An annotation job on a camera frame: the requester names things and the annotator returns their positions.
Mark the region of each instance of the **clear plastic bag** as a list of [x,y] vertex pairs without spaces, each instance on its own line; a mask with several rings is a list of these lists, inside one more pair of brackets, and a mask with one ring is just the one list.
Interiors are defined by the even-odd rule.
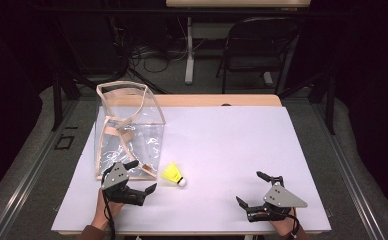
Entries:
[[129,178],[155,179],[166,122],[154,94],[146,85],[128,81],[100,84],[97,94],[96,177],[114,162],[138,160]]

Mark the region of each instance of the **table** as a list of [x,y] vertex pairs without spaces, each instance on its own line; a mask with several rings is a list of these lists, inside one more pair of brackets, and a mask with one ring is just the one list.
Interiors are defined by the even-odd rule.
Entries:
[[[178,8],[307,8],[310,0],[166,0],[166,6]],[[195,26],[191,17],[188,17],[187,22],[187,42],[188,42],[188,57],[187,68],[185,72],[185,83],[193,83],[194,71],[194,54],[193,54],[193,38],[225,38],[232,24],[199,24],[199,31],[193,32]]]
[[[167,121],[159,172],[175,161],[188,185],[179,188],[161,178],[130,181],[128,185],[133,189],[144,189],[153,182],[157,182],[157,189],[147,197],[144,206],[124,207],[115,219],[117,234],[274,233],[269,223],[249,223],[235,199],[239,196],[251,206],[263,204],[262,198],[271,184],[258,178],[256,171],[284,176],[286,188],[309,204],[308,208],[298,209],[306,231],[331,230],[289,115],[277,96],[157,95],[156,98]],[[220,107],[222,104],[232,106]],[[94,177],[93,137],[92,131],[53,231],[78,234],[94,215],[100,182]]]

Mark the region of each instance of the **black chair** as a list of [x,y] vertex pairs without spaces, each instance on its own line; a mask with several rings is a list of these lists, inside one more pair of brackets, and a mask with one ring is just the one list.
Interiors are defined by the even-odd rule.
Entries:
[[229,72],[279,72],[277,94],[290,43],[299,35],[300,24],[289,18],[248,18],[229,31],[216,77],[223,68],[222,93]]

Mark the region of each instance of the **sleeve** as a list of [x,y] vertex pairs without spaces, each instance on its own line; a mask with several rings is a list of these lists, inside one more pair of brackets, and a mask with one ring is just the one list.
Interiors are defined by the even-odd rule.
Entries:
[[102,240],[106,233],[96,227],[87,225],[79,235],[78,240]]
[[291,233],[288,233],[287,235],[285,236],[282,236],[281,239],[282,240],[288,240],[288,239],[294,239],[294,240],[309,240],[309,235],[306,234],[306,232],[304,231],[303,227],[300,225],[300,228],[299,228],[299,231],[297,232],[296,234],[296,238],[293,238],[291,236]]

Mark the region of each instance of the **yellow object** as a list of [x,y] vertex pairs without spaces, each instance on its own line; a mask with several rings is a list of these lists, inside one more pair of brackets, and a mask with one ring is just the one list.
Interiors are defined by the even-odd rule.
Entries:
[[182,177],[181,172],[174,162],[171,162],[166,169],[162,172],[162,177],[169,181],[177,183],[179,186],[183,187],[187,185],[187,181]]

